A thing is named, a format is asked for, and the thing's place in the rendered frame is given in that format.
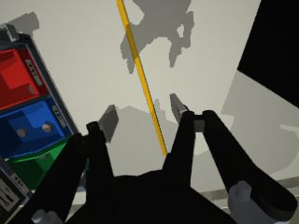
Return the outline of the red open bin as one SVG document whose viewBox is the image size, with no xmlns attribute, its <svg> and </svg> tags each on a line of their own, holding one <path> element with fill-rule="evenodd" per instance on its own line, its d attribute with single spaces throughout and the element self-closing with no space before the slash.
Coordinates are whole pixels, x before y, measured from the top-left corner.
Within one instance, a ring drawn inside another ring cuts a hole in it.
<svg viewBox="0 0 299 224">
<path fill-rule="evenodd" d="M 28 49 L 0 51 L 0 110 L 48 92 Z"/>
</svg>

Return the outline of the grey round disc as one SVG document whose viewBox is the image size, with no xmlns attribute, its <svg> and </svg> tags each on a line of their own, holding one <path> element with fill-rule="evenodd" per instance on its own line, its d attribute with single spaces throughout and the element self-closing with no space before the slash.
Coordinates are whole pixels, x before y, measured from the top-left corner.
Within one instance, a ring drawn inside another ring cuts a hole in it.
<svg viewBox="0 0 299 224">
<path fill-rule="evenodd" d="M 18 135 L 21 136 L 21 137 L 24 137 L 25 135 L 28 134 L 27 130 L 24 129 L 24 128 L 20 128 L 18 131 L 17 131 Z"/>
<path fill-rule="evenodd" d="M 32 94 L 35 94 L 33 88 L 29 85 L 29 91 L 32 93 Z"/>
<path fill-rule="evenodd" d="M 49 133 L 50 131 L 53 130 L 53 126 L 50 123 L 45 123 L 42 126 L 43 131 L 45 131 L 46 133 Z"/>
</svg>

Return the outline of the blue bin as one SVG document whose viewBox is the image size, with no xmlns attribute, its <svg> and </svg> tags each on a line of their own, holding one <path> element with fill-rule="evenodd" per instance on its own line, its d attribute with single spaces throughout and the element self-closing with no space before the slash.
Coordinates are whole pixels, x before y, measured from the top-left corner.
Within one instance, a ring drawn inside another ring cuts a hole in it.
<svg viewBox="0 0 299 224">
<path fill-rule="evenodd" d="M 45 123 L 53 126 L 49 133 L 42 129 Z M 28 134 L 19 136 L 20 128 L 26 129 Z M 65 139 L 70 133 L 52 97 L 43 99 L 0 114 L 0 155 L 9 159 L 35 153 Z"/>
</svg>

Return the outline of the grey metal shelf rack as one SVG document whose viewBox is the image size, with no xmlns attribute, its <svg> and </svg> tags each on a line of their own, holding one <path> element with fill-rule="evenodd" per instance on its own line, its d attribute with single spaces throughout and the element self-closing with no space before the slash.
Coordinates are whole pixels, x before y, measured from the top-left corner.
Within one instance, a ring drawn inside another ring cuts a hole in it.
<svg viewBox="0 0 299 224">
<path fill-rule="evenodd" d="M 2 31 L 4 30 L 4 31 Z M 49 92 L 34 99 L 28 100 L 26 102 L 22 102 L 17 105 L 13 105 L 0 110 L 0 114 L 6 112 L 8 110 L 12 110 L 18 108 L 23 105 L 28 105 L 43 99 L 47 99 L 52 97 L 55 104 L 57 105 L 59 111 L 61 112 L 64 121 L 66 122 L 71 133 L 69 135 L 73 135 L 74 133 L 78 133 L 78 130 L 70 118 L 64 103 L 62 102 L 58 92 L 56 91 L 50 76 L 42 63 L 40 56 L 36 50 L 36 47 L 31 39 L 31 37 L 27 34 L 17 33 L 14 25 L 11 24 L 0 24 L 0 51 L 9 50 L 9 49 L 28 49 L 36 68 L 39 74 L 42 76 Z M 68 136 L 69 136 L 68 135 Z M 13 171 L 13 169 L 8 165 L 5 159 L 0 155 L 0 170 L 8 177 L 8 179 L 17 187 L 17 189 L 27 198 L 23 201 L 21 205 L 25 205 L 34 194 L 19 178 L 19 176 Z M 89 170 L 89 166 L 86 171 Z M 86 171 L 83 174 L 82 178 L 79 181 L 77 192 L 86 191 Z"/>
</svg>

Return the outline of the yellow vertical bar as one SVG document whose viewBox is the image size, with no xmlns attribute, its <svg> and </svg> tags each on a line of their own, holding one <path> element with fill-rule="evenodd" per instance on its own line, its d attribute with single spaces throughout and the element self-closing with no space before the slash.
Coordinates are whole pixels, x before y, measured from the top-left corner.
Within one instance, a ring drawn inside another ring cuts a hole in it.
<svg viewBox="0 0 299 224">
<path fill-rule="evenodd" d="M 134 41 L 134 38 L 133 38 L 133 35 L 132 35 L 132 31 L 131 31 L 131 28 L 130 28 L 130 25 L 129 25 L 129 21 L 127 19 L 127 15 L 126 15 L 122 0 L 117 0 L 117 4 L 118 4 L 119 10 L 120 10 L 121 18 L 122 18 L 122 21 L 123 21 L 123 25 L 124 25 L 128 40 L 129 40 L 129 43 L 130 43 L 130 47 L 131 47 L 131 50 L 132 50 L 132 53 L 133 53 L 133 56 L 134 56 L 134 59 L 135 59 L 136 68 L 137 68 L 137 71 L 138 71 L 138 74 L 139 74 L 139 77 L 140 77 L 140 80 L 141 80 L 141 83 L 142 83 L 142 86 L 143 86 L 143 90 L 144 90 L 144 93 L 146 95 L 146 99 L 147 99 L 147 102 L 148 102 L 148 105 L 149 105 L 149 111 L 150 111 L 151 116 L 152 116 L 152 120 L 153 120 L 155 129 L 156 129 L 156 133 L 158 135 L 159 142 L 160 142 L 163 154 L 164 154 L 164 156 L 166 156 L 167 153 L 166 153 L 166 149 L 165 149 L 165 146 L 164 146 L 164 140 L 162 138 L 162 134 L 161 134 L 160 127 L 159 127 L 159 124 L 158 124 L 158 120 L 156 118 L 154 107 L 153 107 L 153 104 L 152 104 L 152 101 L 151 101 L 151 98 L 150 98 L 150 92 L 149 92 L 149 89 L 148 89 L 148 85 L 147 85 L 147 82 L 146 82 L 146 79 L 145 79 L 145 76 L 144 76 L 144 73 L 143 73 L 141 62 L 140 62 L 139 57 L 138 57 L 138 53 L 137 53 L 136 46 L 135 46 L 135 41 Z"/>
</svg>

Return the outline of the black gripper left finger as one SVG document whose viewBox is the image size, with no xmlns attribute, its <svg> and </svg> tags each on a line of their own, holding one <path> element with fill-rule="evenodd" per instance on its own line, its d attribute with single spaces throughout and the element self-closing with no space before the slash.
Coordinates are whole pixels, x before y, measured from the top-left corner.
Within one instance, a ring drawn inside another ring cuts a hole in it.
<svg viewBox="0 0 299 224">
<path fill-rule="evenodd" d="M 86 125 L 89 134 L 73 134 L 31 199 L 8 224 L 65 223 L 88 159 L 88 143 L 84 224 L 119 224 L 110 184 L 114 175 L 107 151 L 118 122 L 116 107 L 110 105 L 98 122 Z"/>
</svg>

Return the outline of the green open bin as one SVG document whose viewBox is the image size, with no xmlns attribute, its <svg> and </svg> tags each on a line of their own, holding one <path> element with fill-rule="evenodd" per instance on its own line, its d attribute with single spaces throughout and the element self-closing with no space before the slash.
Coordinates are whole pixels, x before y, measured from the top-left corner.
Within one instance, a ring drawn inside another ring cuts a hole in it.
<svg viewBox="0 0 299 224">
<path fill-rule="evenodd" d="M 71 135 L 37 153 L 10 158 L 7 160 L 7 163 L 30 190 L 36 190 L 70 136 Z M 49 155 L 46 158 L 42 160 L 39 159 L 48 153 Z"/>
</svg>

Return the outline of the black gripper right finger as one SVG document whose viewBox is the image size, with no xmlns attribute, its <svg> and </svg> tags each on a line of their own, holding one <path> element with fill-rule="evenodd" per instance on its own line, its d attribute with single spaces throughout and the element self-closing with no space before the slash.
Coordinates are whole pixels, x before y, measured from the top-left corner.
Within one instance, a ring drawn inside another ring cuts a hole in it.
<svg viewBox="0 0 299 224">
<path fill-rule="evenodd" d="M 212 110 L 195 115 L 174 94 L 178 131 L 147 204 L 149 224 L 178 224 L 184 183 L 191 186 L 195 133 L 203 133 L 228 192 L 229 216 L 237 224 L 289 224 L 295 197 L 257 167 Z"/>
</svg>

